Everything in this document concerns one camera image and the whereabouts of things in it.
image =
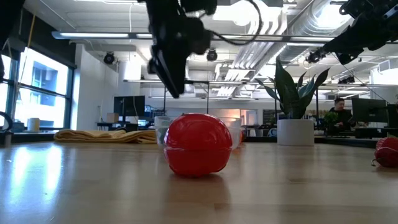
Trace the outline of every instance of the wall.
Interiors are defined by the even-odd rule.
[[[76,46],[75,79],[71,128],[77,130],[97,129],[96,122],[106,119],[113,112],[114,96],[139,94],[138,83],[124,83],[123,77],[89,54],[82,44]]]
[[[154,108],[162,109],[163,108],[163,99],[153,99],[148,96],[163,96],[161,94],[164,91],[163,88],[141,88],[141,95],[146,96],[146,104],[151,105]],[[206,100],[186,100],[186,99],[166,99],[166,110],[169,108],[186,108],[190,110],[198,110],[199,113],[205,113],[207,107]],[[319,102],[320,110],[329,110],[334,107],[332,101]],[[251,101],[219,101],[219,100],[210,100],[209,108],[211,109],[244,109],[244,110],[257,110],[258,123],[262,124],[262,110],[263,109],[274,109],[275,104],[274,101],[265,101],[265,100],[251,100]],[[308,110],[315,110],[316,103],[313,101],[308,106]]]

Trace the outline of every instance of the ceiling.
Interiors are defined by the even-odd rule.
[[[290,7],[287,14],[289,22],[301,9],[303,9],[310,0],[296,0],[297,6]],[[28,0],[24,6],[30,12],[36,14],[39,18],[49,23],[59,31],[64,32],[148,32],[148,18],[146,7],[129,4],[105,4],[103,2],[84,2],[75,0]],[[207,29],[216,30],[221,34],[247,34],[250,25],[237,26],[233,21],[216,21],[211,17],[204,17],[203,22]],[[92,40],[92,44],[100,45],[135,45],[137,50],[142,53],[144,60],[150,59],[151,40]],[[229,45],[225,42],[214,41],[211,44],[218,53],[218,60],[221,62],[236,59],[241,47]],[[330,68],[329,78],[345,72],[346,69],[355,68],[356,74],[363,82],[368,81],[369,68],[375,66],[373,63],[358,62],[355,60],[345,67],[340,65],[334,56],[329,55],[320,63],[311,65],[304,62],[306,52],[302,53],[295,60],[291,61],[286,70],[295,80],[305,71],[307,74],[314,75]],[[120,60],[127,60],[130,52],[115,52]],[[391,57],[398,57],[398,46],[387,45],[383,48],[370,52],[365,51],[362,54],[363,61],[382,62]],[[215,71],[216,64],[219,62],[207,62],[206,55],[193,55],[189,60],[190,70],[208,70]],[[260,73],[261,67],[255,68],[256,73]],[[259,74],[262,77],[273,76],[272,72],[263,72]]]

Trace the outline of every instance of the security camera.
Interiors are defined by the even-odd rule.
[[[215,60],[217,60],[216,49],[209,49],[209,52],[207,53],[207,61],[214,62]]]
[[[104,63],[107,65],[114,65],[116,63],[116,57],[114,56],[114,52],[108,52],[105,55]]]

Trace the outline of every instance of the snake plant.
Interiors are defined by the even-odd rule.
[[[280,109],[288,119],[301,119],[307,106],[311,103],[315,90],[328,78],[329,69],[319,74],[315,81],[315,76],[304,86],[303,78],[305,73],[294,83],[292,76],[284,70],[280,60],[276,62],[275,79],[269,78],[274,83],[275,91],[264,85],[262,81],[257,82],[262,85],[267,93],[280,102]]]

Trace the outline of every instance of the red plastic container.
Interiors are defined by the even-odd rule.
[[[228,128],[207,114],[185,114],[175,119],[165,135],[165,144],[170,168],[190,177],[222,170],[232,150]]]

